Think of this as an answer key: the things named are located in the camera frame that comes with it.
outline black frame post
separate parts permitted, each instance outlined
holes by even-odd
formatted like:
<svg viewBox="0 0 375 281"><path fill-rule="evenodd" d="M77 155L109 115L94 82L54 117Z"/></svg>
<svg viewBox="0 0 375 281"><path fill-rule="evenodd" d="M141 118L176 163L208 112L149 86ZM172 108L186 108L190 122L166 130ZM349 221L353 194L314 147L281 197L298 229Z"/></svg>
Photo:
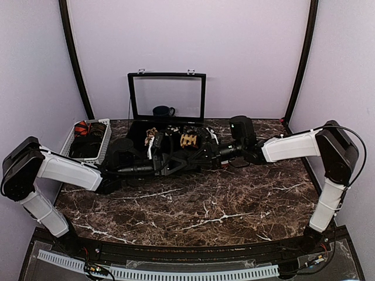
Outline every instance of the black frame post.
<svg viewBox="0 0 375 281"><path fill-rule="evenodd" d="M86 111L86 115L88 119L95 119L93 109L88 99L86 87L83 82L81 68L78 62L76 47L74 45L74 40L73 40L73 33L71 31L71 26L70 26L69 12L68 12L66 0L59 0L59 5L60 5L60 14L61 14L61 20L63 23L66 45L68 47L68 52L70 56L70 62L73 68L74 76L76 77L76 82L77 82L78 90L81 95L84 110Z"/></svg>
<svg viewBox="0 0 375 281"><path fill-rule="evenodd" d="M302 48L301 59L299 60L297 75L295 77L292 94L288 103L288 108L285 113L285 116L282 118L282 122L284 125L288 125L292 118L292 114L293 114L295 105L297 103L298 94L301 89L302 80L304 79L306 65L307 65L310 48L311 48L312 36L314 33L314 28L315 28L316 15L318 13L318 3L319 3L319 0L311 0L310 2L309 18L307 21L305 40L304 40L304 46Z"/></svg>

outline brown marble surface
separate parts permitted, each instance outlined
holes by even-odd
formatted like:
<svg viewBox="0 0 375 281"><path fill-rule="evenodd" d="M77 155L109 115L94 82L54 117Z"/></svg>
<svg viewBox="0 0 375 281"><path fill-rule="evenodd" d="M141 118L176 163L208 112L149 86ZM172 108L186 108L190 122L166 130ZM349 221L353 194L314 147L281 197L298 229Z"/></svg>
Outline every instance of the brown marble surface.
<svg viewBox="0 0 375 281"><path fill-rule="evenodd" d="M207 120L222 142L227 120ZM127 133L112 121L111 142ZM276 120L254 120L259 138L283 133ZM81 237L159 246L219 246L302 235L318 196L299 159L203 170L137 182L110 195L65 184L56 207Z"/></svg>

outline white basket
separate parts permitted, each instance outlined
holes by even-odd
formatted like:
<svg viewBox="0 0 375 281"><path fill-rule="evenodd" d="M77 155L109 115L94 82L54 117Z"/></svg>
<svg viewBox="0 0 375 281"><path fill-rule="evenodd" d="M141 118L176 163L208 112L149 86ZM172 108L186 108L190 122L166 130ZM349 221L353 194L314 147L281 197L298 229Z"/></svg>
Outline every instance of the white basket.
<svg viewBox="0 0 375 281"><path fill-rule="evenodd" d="M76 160L83 161L83 162L86 162L86 163L89 163L89 164L101 164L101 162L103 162L103 160L105 158L105 154L107 153L108 144L110 142L110 138L111 138L111 134L112 134L111 124L110 124L109 119L99 119L99 120L88 120L88 121L86 121L87 124L96 123L96 122L106 124L106 126L107 126L107 128L105 129L103 141L101 142L101 146L100 146L100 149L99 149L98 156L95 157L95 158L75 158ZM73 143L73 141L74 141L74 126L73 126L73 129L71 129L70 134L69 134L68 138L66 139L66 141L64 143L63 149L60 152L61 155L69 157L70 145Z"/></svg>

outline blue mug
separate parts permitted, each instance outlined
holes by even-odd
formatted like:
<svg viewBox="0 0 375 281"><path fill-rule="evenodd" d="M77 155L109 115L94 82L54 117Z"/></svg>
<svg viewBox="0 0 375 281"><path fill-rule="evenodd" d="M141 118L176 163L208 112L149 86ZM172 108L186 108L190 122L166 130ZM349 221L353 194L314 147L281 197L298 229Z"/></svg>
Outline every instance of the blue mug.
<svg viewBox="0 0 375 281"><path fill-rule="evenodd" d="M176 109L174 107L167 107L165 105L159 105L152 110L152 113L156 117L168 117L175 116Z"/></svg>

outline open case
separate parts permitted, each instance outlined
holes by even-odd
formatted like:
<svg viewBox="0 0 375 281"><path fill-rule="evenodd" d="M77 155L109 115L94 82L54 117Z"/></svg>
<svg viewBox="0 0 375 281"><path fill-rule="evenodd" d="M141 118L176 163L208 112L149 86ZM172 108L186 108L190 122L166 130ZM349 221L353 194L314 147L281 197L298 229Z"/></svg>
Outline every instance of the open case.
<svg viewBox="0 0 375 281"><path fill-rule="evenodd" d="M134 121L127 138L138 151L147 149L147 130L200 127L204 120L206 75L201 73L129 73L129 90ZM153 109L167 106L171 113L155 116Z"/></svg>

